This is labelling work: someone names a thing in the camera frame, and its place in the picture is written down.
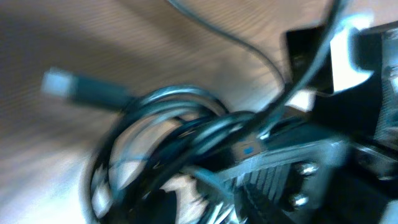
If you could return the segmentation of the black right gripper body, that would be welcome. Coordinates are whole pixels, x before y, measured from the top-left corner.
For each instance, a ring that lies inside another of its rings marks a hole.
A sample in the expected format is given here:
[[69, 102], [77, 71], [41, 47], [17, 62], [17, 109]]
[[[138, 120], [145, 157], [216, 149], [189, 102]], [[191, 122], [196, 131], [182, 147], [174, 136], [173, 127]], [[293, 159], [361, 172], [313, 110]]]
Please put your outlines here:
[[308, 113], [200, 162], [200, 223], [397, 222], [397, 23], [347, 19], [310, 86]]

